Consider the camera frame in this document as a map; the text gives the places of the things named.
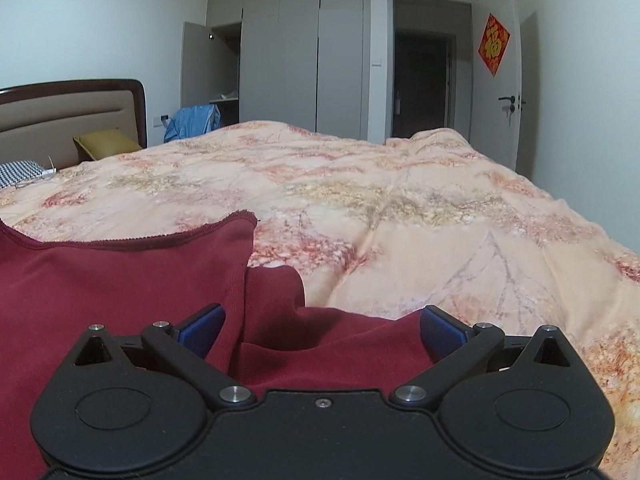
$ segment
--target black and white pillow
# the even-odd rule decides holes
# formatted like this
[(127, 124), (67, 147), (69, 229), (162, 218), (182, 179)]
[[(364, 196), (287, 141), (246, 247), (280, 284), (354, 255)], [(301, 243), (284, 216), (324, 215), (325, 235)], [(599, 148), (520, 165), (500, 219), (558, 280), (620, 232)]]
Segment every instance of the black and white pillow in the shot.
[(42, 176), (45, 169), (32, 160), (17, 160), (0, 164), (0, 189), (23, 180), (31, 180)]

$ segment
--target pillow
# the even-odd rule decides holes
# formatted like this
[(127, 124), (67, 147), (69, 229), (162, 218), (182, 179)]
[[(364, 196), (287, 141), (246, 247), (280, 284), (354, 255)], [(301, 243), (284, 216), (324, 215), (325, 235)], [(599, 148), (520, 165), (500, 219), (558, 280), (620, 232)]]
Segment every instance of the pillow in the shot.
[(17, 160), (0, 164), (0, 189), (38, 178), (44, 174), (45, 169), (32, 160)]
[(119, 153), (131, 153), (141, 150), (137, 142), (129, 139), (120, 130), (100, 130), (74, 137), (78, 151), (85, 152), (91, 160), (100, 160)]

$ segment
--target headboard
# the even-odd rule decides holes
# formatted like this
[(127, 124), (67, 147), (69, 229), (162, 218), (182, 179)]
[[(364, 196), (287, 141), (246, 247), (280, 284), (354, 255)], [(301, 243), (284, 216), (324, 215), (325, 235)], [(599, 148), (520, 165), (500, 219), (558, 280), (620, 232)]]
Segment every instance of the headboard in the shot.
[(80, 162), (74, 136), (118, 128), (146, 148), (145, 91), (135, 79), (55, 81), (0, 90), (0, 164)]

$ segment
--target wooden headboard frame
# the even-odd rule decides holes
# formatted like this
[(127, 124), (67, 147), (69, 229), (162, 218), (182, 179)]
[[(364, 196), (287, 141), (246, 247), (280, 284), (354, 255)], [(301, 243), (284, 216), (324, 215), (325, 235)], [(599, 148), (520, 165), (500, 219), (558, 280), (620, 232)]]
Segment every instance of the wooden headboard frame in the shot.
[(63, 94), (128, 90), (133, 95), (138, 144), (146, 148), (145, 90), (136, 79), (78, 79), (0, 89), (0, 105)]

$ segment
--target yellow pillow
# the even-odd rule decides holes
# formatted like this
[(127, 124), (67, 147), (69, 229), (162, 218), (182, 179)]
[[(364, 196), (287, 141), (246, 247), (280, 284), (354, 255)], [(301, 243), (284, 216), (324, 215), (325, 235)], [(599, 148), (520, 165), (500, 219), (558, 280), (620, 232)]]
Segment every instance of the yellow pillow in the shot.
[(137, 142), (129, 139), (116, 128), (82, 134), (74, 137), (74, 142), (91, 160), (100, 160), (118, 153), (131, 153), (142, 149)]

